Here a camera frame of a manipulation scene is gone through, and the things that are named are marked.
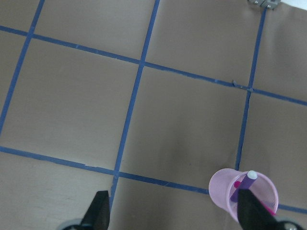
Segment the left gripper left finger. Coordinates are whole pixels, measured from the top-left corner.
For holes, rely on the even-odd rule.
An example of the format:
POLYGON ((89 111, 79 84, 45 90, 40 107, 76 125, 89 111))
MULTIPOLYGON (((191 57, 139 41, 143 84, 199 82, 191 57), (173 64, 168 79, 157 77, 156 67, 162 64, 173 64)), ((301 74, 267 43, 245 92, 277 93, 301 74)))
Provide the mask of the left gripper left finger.
POLYGON ((110 223, 108 191, 98 191, 82 219, 68 220, 58 230, 107 230, 110 223))

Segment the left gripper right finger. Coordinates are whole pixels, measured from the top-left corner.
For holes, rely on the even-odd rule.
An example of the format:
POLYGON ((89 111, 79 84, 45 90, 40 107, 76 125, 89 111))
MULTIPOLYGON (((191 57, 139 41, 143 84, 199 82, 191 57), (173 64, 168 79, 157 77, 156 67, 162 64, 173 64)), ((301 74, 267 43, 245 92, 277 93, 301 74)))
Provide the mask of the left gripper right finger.
POLYGON ((273 214, 249 189, 238 191, 237 219, 244 230, 304 229, 296 221, 273 214))

